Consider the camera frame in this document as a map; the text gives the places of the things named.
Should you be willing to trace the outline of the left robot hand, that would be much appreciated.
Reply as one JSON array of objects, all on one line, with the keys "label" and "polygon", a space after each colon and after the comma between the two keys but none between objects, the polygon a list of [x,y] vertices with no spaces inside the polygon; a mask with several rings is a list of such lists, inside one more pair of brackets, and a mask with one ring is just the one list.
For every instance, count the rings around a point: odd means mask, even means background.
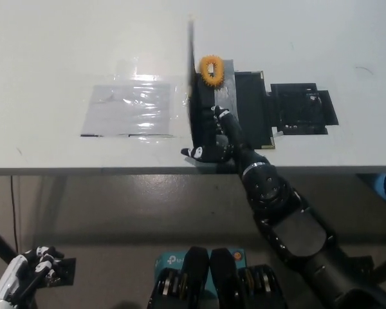
[{"label": "left robot hand", "polygon": [[31,308],[37,289],[57,273],[63,259],[55,247],[15,256],[0,278],[0,308]]}]

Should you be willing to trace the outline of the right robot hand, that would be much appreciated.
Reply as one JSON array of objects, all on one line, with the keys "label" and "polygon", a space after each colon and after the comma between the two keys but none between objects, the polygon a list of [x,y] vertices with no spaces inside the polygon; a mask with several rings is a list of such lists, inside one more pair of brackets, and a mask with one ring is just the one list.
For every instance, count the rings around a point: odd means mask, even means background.
[{"label": "right robot hand", "polygon": [[236,119],[229,109],[212,107],[216,123],[222,129],[219,140],[213,144],[183,148],[181,154],[201,163],[223,164],[232,160],[238,175],[244,177],[252,169],[272,169],[265,156],[255,152]]}]

